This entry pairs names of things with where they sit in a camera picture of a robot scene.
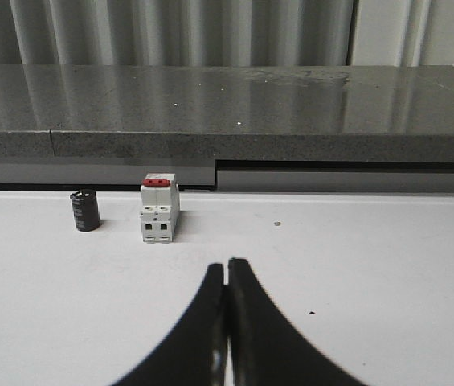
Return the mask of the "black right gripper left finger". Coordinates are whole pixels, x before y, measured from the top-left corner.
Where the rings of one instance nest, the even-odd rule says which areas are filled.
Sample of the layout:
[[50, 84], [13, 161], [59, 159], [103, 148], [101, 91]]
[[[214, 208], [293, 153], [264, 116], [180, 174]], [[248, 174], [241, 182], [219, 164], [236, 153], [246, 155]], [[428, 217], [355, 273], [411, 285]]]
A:
[[211, 264], [170, 333], [117, 385], [223, 385], [227, 362], [223, 266]]

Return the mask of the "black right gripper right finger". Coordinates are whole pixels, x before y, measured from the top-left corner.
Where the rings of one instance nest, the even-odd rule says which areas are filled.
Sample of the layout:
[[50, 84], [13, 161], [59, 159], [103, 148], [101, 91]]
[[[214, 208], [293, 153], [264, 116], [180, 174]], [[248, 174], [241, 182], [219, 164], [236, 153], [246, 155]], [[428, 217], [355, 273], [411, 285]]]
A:
[[244, 259], [228, 263], [228, 323], [236, 385], [361, 385], [278, 310]]

